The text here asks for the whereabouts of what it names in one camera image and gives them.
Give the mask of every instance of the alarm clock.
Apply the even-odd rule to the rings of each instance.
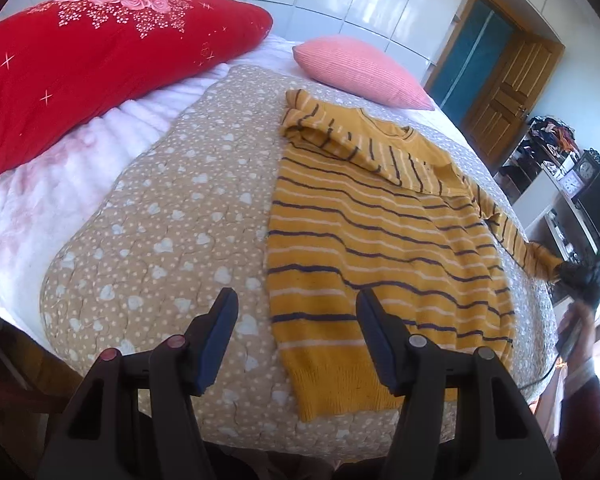
[[[569,198],[576,196],[585,186],[585,183],[575,171],[575,168],[569,170],[567,174],[559,180],[559,182]]]
[[[600,164],[588,151],[584,152],[573,167],[584,184],[591,182],[600,171]]]

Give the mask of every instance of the white bed sheet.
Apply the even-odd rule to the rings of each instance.
[[[112,108],[74,128],[30,163],[0,175],[0,317],[53,352],[39,308],[40,287],[53,257],[97,210],[118,175],[231,66],[255,64],[305,77],[293,60],[294,44],[270,35],[227,64]],[[402,113],[469,147],[438,108]]]

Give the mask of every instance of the black robotic claw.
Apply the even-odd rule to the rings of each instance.
[[[356,315],[381,383],[404,395],[382,480],[560,479],[534,416],[493,350],[462,354],[411,335],[370,289],[358,294]],[[439,444],[445,388],[458,389],[456,436]]]
[[[37,478],[215,478],[189,396],[214,383],[238,316],[224,288],[207,314],[154,350],[122,356],[103,351],[69,402]],[[138,411],[138,390],[151,390],[152,417]]]

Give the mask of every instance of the sweater cuff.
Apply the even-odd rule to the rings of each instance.
[[[577,370],[567,375],[564,380],[564,398],[568,399],[596,375],[593,358],[587,359]]]

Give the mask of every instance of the yellow striped sweater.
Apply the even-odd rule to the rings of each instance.
[[[356,322],[364,287],[411,332],[449,349],[487,345],[510,365],[515,319],[493,237],[531,275],[549,279],[561,260],[525,242],[413,128],[304,90],[286,100],[267,286],[301,420],[400,405],[379,383]]]

